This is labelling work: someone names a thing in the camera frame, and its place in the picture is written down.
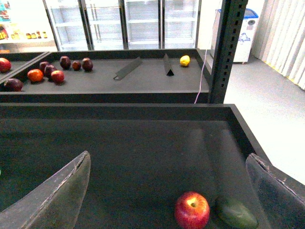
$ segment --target apple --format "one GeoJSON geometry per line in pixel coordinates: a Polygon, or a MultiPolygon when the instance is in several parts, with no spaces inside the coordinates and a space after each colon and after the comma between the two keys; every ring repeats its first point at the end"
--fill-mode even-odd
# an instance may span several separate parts
{"type": "Polygon", "coordinates": [[[82,60],[82,68],[87,72],[91,71],[93,68],[92,60],[90,58],[84,58],[82,60]]]}
{"type": "Polygon", "coordinates": [[[21,82],[19,79],[11,78],[5,81],[4,87],[10,92],[21,92],[23,82],[21,82]]]}
{"type": "Polygon", "coordinates": [[[1,57],[0,58],[0,72],[5,73],[5,72],[9,71],[10,68],[11,68],[10,61],[1,57]]]}
{"type": "Polygon", "coordinates": [[[40,64],[39,64],[39,69],[40,69],[40,71],[42,71],[42,72],[44,73],[44,69],[46,68],[46,66],[47,66],[48,64],[50,64],[50,63],[47,62],[47,61],[40,62],[40,64]]]}
{"type": "Polygon", "coordinates": [[[81,69],[81,62],[79,61],[73,61],[72,63],[72,68],[75,70],[75,71],[79,71],[81,69]]]}
{"type": "Polygon", "coordinates": [[[185,192],[176,202],[174,216],[183,229],[202,229],[209,221],[210,207],[199,193],[185,192]]]}
{"type": "Polygon", "coordinates": [[[60,64],[63,69],[67,70],[71,66],[71,61],[68,56],[62,56],[60,60],[60,64]]]}
{"type": "Polygon", "coordinates": [[[62,83],[65,79],[65,75],[62,71],[56,70],[51,73],[51,79],[55,83],[62,83]]]}
{"type": "Polygon", "coordinates": [[[49,79],[51,78],[51,73],[53,71],[56,71],[57,69],[55,68],[55,66],[53,64],[48,64],[45,68],[44,68],[44,76],[48,77],[49,79]]]}

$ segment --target yellow lemon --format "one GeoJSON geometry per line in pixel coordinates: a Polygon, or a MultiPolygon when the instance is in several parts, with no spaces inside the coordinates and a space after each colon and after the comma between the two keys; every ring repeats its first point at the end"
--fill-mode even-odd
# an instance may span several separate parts
{"type": "Polygon", "coordinates": [[[180,59],[180,64],[182,67],[187,67],[189,66],[190,63],[190,57],[188,55],[181,57],[180,59]]]}

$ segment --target black display bin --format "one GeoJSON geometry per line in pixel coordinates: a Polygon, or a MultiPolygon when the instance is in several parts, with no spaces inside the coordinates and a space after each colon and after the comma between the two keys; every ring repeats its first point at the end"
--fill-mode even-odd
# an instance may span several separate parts
{"type": "Polygon", "coordinates": [[[48,52],[24,52],[24,53],[2,53],[0,57],[10,61],[11,69],[6,73],[0,73],[0,84],[12,78],[18,70],[34,62],[36,59],[48,54],[48,52]]]}
{"type": "MultiPolygon", "coordinates": [[[[0,102],[20,103],[188,103],[195,102],[199,92],[204,55],[198,49],[121,50],[87,52],[51,52],[28,64],[11,77],[24,82],[22,92],[0,91],[0,102]],[[174,76],[167,76],[169,65],[164,64],[167,54],[174,76]],[[48,61],[58,70],[60,58],[69,56],[82,61],[89,57],[93,70],[63,70],[65,83],[56,85],[45,78],[42,83],[30,83],[27,72],[48,61]],[[180,66],[180,58],[189,55],[189,67],[180,66]],[[116,73],[140,57],[142,64],[121,80],[116,73]]],[[[198,103],[207,103],[209,85],[203,77],[198,103]]]]}
{"type": "MultiPolygon", "coordinates": [[[[243,202],[269,223],[245,161],[269,161],[234,105],[0,104],[0,211],[87,150],[88,190],[75,226],[178,229],[185,191],[243,202]]],[[[227,229],[211,213],[207,229],[227,229]]]]}

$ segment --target white curtain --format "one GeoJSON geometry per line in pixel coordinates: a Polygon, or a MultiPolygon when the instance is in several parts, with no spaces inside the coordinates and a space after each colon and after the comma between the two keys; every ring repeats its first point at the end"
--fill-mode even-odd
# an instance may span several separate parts
{"type": "Polygon", "coordinates": [[[305,90],[305,0],[266,0],[252,54],[305,90]]]}

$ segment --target orange fruit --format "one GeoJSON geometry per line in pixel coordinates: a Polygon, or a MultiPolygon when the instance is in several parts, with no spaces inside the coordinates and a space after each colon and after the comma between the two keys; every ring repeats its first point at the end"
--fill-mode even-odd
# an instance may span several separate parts
{"type": "Polygon", "coordinates": [[[33,69],[28,72],[28,79],[31,82],[39,82],[43,80],[43,73],[39,69],[33,69]]]}

